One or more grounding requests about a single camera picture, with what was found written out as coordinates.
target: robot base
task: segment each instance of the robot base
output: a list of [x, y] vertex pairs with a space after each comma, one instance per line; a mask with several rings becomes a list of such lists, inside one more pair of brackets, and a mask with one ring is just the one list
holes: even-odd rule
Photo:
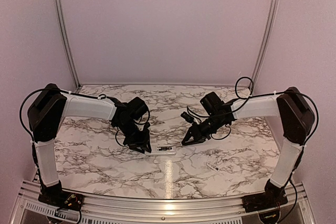
[[283, 190], [276, 200], [267, 200], [265, 193], [247, 195], [242, 198], [243, 207], [246, 212], [261, 211], [272, 207], [279, 207], [288, 203], [287, 196]]

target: marble surface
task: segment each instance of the marble surface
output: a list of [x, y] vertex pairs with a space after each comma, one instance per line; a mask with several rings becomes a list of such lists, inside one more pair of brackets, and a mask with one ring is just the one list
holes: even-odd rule
[[[200, 86], [84, 86], [81, 93], [104, 93], [128, 102], [142, 98], [151, 111], [151, 144], [173, 145], [190, 124], [180, 114], [190, 106], [205, 114], [200, 99], [215, 91], [222, 100], [233, 88]], [[247, 89], [240, 89], [243, 95]], [[224, 140], [178, 146], [175, 156], [146, 156], [117, 145], [108, 121], [66, 118], [55, 144], [57, 170], [64, 188], [136, 198], [208, 198], [263, 190], [279, 152], [263, 118], [238, 120]], [[216, 137], [227, 133], [221, 129]], [[210, 169], [211, 162], [219, 170]]]

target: black cable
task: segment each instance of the black cable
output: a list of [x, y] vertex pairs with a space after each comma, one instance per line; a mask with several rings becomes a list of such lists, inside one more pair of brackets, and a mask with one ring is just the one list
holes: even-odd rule
[[197, 114], [197, 113], [195, 113], [194, 111], [192, 111], [190, 108], [189, 108], [189, 106], [187, 106], [187, 111], [189, 111], [189, 113], [192, 113], [193, 115], [191, 115], [192, 117], [195, 117], [195, 116], [197, 116], [197, 117], [199, 117], [199, 118], [209, 118], [210, 116], [209, 115], [199, 115], [199, 114]]
[[294, 185], [294, 183], [291, 179], [289, 180], [289, 182], [290, 182], [290, 184], [292, 185], [292, 187], [294, 188], [294, 191], [295, 191], [295, 202], [294, 202], [292, 208], [289, 210], [289, 212], [281, 220], [279, 220], [277, 222], [278, 224], [281, 223], [284, 219], [286, 219], [291, 212], [293, 212], [293, 210], [296, 206], [296, 203], [298, 202], [298, 191], [296, 190], [296, 187], [295, 187], [295, 185]]
[[115, 135], [114, 135], [114, 138], [116, 139], [117, 144], [119, 144], [121, 147], [127, 147], [127, 146], [122, 145], [121, 143], [119, 143], [119, 141], [118, 141], [118, 139], [117, 139], [118, 132], [119, 132], [119, 128], [117, 127], [117, 132], [116, 132]]
[[147, 118], [146, 122], [144, 122], [144, 123], [138, 123], [138, 122], [134, 121], [134, 123], [135, 123], [136, 125], [145, 125], [145, 124], [147, 124], [148, 121], [149, 121], [149, 118], [151, 117], [151, 112], [150, 112], [149, 109], [147, 109], [147, 113], [148, 113], [148, 118]]
[[235, 84], [235, 93], [236, 93], [236, 96], [239, 98], [239, 99], [242, 99], [242, 100], [246, 100], [246, 99], [249, 99], [249, 97], [241, 97], [239, 94], [238, 94], [238, 83], [243, 80], [243, 79], [247, 79], [251, 82], [251, 91], [250, 91], [250, 94], [253, 93], [253, 90], [254, 90], [254, 82], [253, 80], [248, 77], [248, 76], [242, 76], [240, 77], [237, 81], [236, 81], [236, 84]]
[[192, 113], [194, 113], [194, 112], [191, 111], [191, 109], [189, 109], [189, 106], [187, 106], [187, 113], [188, 113], [188, 115], [190, 115], [191, 117], [193, 117], [193, 118], [195, 118], [196, 120], [198, 120], [199, 123], [202, 122], [202, 120], [201, 120], [199, 117], [197, 117], [197, 116], [195, 116], [195, 115], [192, 114]]
[[80, 224], [81, 221], [82, 221], [82, 211], [79, 210], [79, 219], [76, 224]]
[[225, 136], [223, 136], [223, 137], [221, 137], [221, 138], [215, 138], [215, 137], [212, 136], [213, 134], [210, 134], [211, 138], [214, 139], [214, 140], [223, 140], [223, 139], [227, 138], [228, 136], [230, 136], [230, 133], [231, 133], [231, 127], [230, 127], [230, 126], [227, 126], [227, 125], [226, 125], [225, 127], [227, 127], [227, 128], [230, 129], [229, 133], [227, 133]]

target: pink wall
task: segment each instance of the pink wall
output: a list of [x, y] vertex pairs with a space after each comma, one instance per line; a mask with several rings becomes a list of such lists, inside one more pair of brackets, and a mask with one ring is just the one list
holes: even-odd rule
[[270, 0], [62, 0], [82, 83], [234, 84]]
[[[316, 102], [321, 122], [296, 173], [317, 223], [336, 223], [336, 0], [280, 0], [257, 93], [297, 86]], [[270, 121], [281, 139], [279, 120]]]
[[49, 82], [73, 84], [53, 0], [0, 0], [0, 6], [0, 222], [8, 223], [22, 180], [34, 169], [20, 104]]

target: aluminum frame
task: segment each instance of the aluminum frame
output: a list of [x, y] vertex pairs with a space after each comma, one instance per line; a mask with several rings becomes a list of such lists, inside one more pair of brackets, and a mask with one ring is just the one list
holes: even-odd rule
[[[296, 185], [298, 191], [298, 206], [304, 214], [305, 223], [314, 224], [307, 194], [302, 183]], [[23, 181], [16, 201], [10, 224], [19, 224], [22, 220], [27, 203], [44, 205], [38, 202], [40, 184]], [[199, 223], [218, 222], [232, 218], [255, 215], [257, 212], [245, 213], [242, 196], [228, 196], [204, 199], [139, 199], [82, 193], [85, 197], [82, 205], [83, 218], [101, 218], [117, 222], [136, 223]], [[295, 200], [295, 191], [291, 186], [286, 187], [288, 204]], [[76, 220], [77, 212], [60, 210], [60, 214]]]
[[[54, 2], [55, 2], [56, 12], [57, 12], [59, 29], [60, 29], [60, 33], [61, 33], [62, 42], [63, 42], [63, 46], [64, 46], [64, 49], [65, 49], [68, 65], [69, 65], [69, 68], [70, 68], [71, 77], [72, 77], [72, 80], [75, 84], [76, 89], [79, 89], [81, 87], [81, 83], [80, 83], [80, 80], [79, 80], [79, 77], [78, 77], [78, 74], [77, 74], [77, 71], [76, 71], [75, 61], [73, 59], [71, 48], [70, 48], [70, 43], [69, 43], [69, 39], [68, 39], [68, 35], [67, 35], [65, 19], [64, 19], [64, 14], [63, 14], [62, 2], [61, 2], [61, 0], [55, 0]], [[260, 45], [257, 61], [256, 61], [256, 64], [255, 64], [255, 67], [254, 67], [254, 70], [253, 70], [253, 74], [252, 74], [252, 80], [253, 80], [254, 83], [257, 82], [258, 76], [259, 76], [260, 71], [261, 71], [261, 65], [263, 64], [263, 61], [264, 61], [264, 58], [265, 58], [265, 54], [266, 54], [269, 38], [270, 38], [270, 35], [271, 35], [272, 27], [273, 27], [274, 22], [275, 22], [275, 17], [276, 17], [278, 4], [279, 4], [279, 0], [271, 0], [264, 36], [262, 38], [262, 42], [261, 42], [261, 45]]]
[[275, 19], [276, 19], [276, 13], [277, 13], [278, 5], [279, 5], [279, 0], [271, 0], [264, 36], [262, 38], [257, 62], [256, 62], [256, 65], [254, 67], [253, 74], [252, 74], [252, 81], [253, 81], [254, 85], [256, 85], [256, 83], [257, 83], [257, 80], [258, 80], [258, 77], [259, 77], [259, 74], [260, 74], [260, 71], [261, 71], [261, 66], [263, 65], [263, 61], [265, 59], [269, 38], [271, 36], [272, 28], [274, 26], [274, 22], [275, 22]]
[[74, 82], [75, 88], [79, 89], [80, 88], [80, 82], [79, 82], [79, 78], [78, 78], [78, 75], [77, 75], [75, 62], [74, 62], [74, 59], [72, 57], [70, 43], [69, 43], [69, 39], [68, 39], [68, 35], [67, 35], [67, 29], [66, 29], [66, 26], [65, 26], [65, 19], [64, 19], [63, 8], [62, 8], [62, 1], [61, 0], [54, 0], [54, 3], [55, 3], [55, 7], [56, 7], [59, 30], [60, 30], [60, 33], [61, 33], [62, 42], [63, 42], [65, 54], [66, 54], [66, 57], [67, 57], [71, 77], [72, 77], [72, 80]]

